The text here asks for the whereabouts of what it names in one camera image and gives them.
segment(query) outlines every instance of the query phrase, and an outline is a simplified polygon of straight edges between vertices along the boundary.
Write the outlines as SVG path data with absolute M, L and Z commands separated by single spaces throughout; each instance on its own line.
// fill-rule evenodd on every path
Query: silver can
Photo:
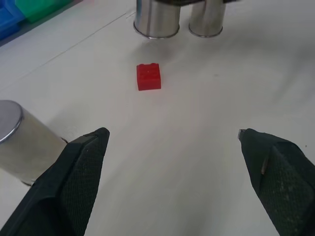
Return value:
M 208 38 L 222 32 L 225 4 L 223 0 L 205 0 L 192 7 L 189 20 L 190 32 L 198 37 Z
M 179 30 L 180 6 L 155 0 L 137 0 L 135 30 L 150 39 L 169 38 Z
M 31 185 L 55 163 L 66 142 L 18 103 L 0 100 L 0 167 Z

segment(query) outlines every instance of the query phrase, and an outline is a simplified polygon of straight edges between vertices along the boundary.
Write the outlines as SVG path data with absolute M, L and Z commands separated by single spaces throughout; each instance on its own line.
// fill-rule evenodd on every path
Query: plastic container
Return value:
M 0 40 L 9 37 L 20 30 L 15 18 L 4 6 L 0 5 Z
M 16 22 L 19 23 L 25 20 L 25 16 L 20 11 L 20 9 L 15 5 L 15 0 L 0 0 L 2 1 L 3 7 L 10 12 L 10 14 L 16 19 Z
M 33 23 L 57 11 L 71 0 L 16 0 L 16 6 Z

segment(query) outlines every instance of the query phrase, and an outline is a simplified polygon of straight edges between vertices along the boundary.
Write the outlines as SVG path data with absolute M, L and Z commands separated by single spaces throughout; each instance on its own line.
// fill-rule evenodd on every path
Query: white table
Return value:
M 276 236 L 237 133 L 295 142 L 315 163 L 315 2 L 244 0 L 223 33 L 149 41 L 135 2 L 86 0 L 0 48 L 0 99 L 73 140 L 111 131 L 88 236 Z M 137 91 L 160 63 L 162 89 Z M 0 171 L 0 226 L 27 188 Z

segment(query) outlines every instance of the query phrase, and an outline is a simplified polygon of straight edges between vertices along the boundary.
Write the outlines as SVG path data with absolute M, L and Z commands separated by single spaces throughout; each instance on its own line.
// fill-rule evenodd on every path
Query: green plastic bin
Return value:
M 72 0 L 16 0 L 15 4 L 26 19 L 33 23 L 57 11 Z

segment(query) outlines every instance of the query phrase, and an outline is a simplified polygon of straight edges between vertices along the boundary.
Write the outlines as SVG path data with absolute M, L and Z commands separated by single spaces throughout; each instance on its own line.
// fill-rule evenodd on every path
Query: red lego brick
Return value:
M 139 91 L 161 89 L 161 75 L 159 72 L 159 65 L 157 63 L 138 65 L 137 83 Z

